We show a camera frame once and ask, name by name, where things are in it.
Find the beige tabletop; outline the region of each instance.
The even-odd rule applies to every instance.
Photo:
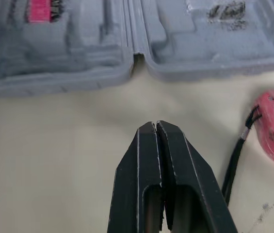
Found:
[[[118,87],[0,99],[0,233],[106,232],[115,169],[148,121],[178,125],[222,185],[250,106],[269,88],[274,72],[162,83],[141,67]],[[274,162],[255,130],[229,208],[239,233],[274,233]]]

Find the pink tool handle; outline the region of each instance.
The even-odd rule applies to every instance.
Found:
[[[29,7],[30,23],[50,22],[50,0],[30,0]]]

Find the gray plastic case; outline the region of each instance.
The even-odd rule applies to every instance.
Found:
[[[0,97],[121,84],[138,53],[164,81],[274,70],[274,0],[63,1],[28,23],[28,0],[0,0]]]

